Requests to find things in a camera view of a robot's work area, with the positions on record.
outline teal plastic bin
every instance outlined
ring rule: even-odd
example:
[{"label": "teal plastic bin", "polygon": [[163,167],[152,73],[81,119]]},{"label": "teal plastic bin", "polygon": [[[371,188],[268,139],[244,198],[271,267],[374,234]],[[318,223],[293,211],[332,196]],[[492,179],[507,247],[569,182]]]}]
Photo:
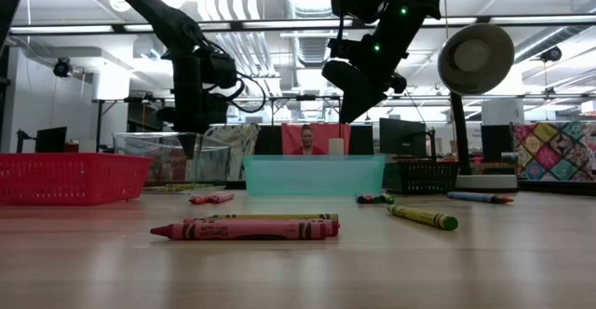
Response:
[{"label": "teal plastic bin", "polygon": [[249,195],[380,194],[382,155],[250,155],[244,158]]}]

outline desk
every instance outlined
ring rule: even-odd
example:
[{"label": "desk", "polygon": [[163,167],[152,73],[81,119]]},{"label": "desk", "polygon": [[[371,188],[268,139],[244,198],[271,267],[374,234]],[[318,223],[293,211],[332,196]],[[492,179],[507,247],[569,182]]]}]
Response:
[{"label": "desk", "polygon": [[[351,198],[192,206],[145,195],[95,208],[0,208],[3,308],[594,308],[596,200],[521,193],[511,206],[401,197],[454,215],[446,232]],[[170,242],[154,226],[210,213],[337,212],[338,238]]]}]

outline red backdrop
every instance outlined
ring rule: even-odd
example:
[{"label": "red backdrop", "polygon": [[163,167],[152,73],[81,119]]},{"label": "red backdrop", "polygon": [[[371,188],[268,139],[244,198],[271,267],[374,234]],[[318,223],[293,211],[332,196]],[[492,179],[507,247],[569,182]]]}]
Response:
[{"label": "red backdrop", "polygon": [[[309,126],[313,131],[313,145],[323,150],[327,155],[329,153],[329,139],[340,138],[339,124],[313,123],[309,124]],[[301,132],[302,125],[283,124],[281,126],[281,150],[283,154],[291,155],[294,150],[302,147]],[[348,150],[350,149],[349,125],[342,125],[341,138],[344,139],[344,154],[347,155]]]}]

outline person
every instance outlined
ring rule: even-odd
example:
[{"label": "person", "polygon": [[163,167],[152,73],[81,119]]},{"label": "person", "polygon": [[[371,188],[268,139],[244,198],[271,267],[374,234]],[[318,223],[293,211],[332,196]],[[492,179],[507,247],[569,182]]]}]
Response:
[{"label": "person", "polygon": [[291,153],[292,155],[325,155],[323,150],[313,144],[313,130],[309,125],[302,126],[300,138],[302,139],[302,146],[295,149]]}]

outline red crayon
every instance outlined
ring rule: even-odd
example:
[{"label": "red crayon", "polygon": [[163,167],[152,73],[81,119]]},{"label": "red crayon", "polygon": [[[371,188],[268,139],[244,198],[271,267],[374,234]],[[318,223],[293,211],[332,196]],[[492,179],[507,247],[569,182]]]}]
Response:
[{"label": "red crayon", "polygon": [[217,193],[217,194],[211,195],[210,202],[211,203],[218,204],[218,203],[222,203],[222,202],[225,202],[225,201],[229,201],[232,198],[234,198],[234,194],[233,193]]},{"label": "red crayon", "polygon": [[205,204],[210,201],[210,197],[205,195],[193,196],[188,201],[192,204]]},{"label": "red crayon", "polygon": [[192,204],[204,204],[204,203],[214,203],[219,204],[225,201],[229,201],[234,198],[233,193],[214,193],[214,194],[205,194],[205,195],[197,195],[192,196],[189,201]]},{"label": "red crayon", "polygon": [[310,240],[325,239],[325,223],[193,222],[151,229],[153,235],[178,240]]},{"label": "red crayon", "polygon": [[273,220],[273,219],[185,219],[184,223],[192,223],[192,222],[318,222],[324,223],[325,228],[327,231],[327,236],[337,236],[339,233],[339,222],[333,220],[315,220],[315,219],[308,219],[308,220]]}]

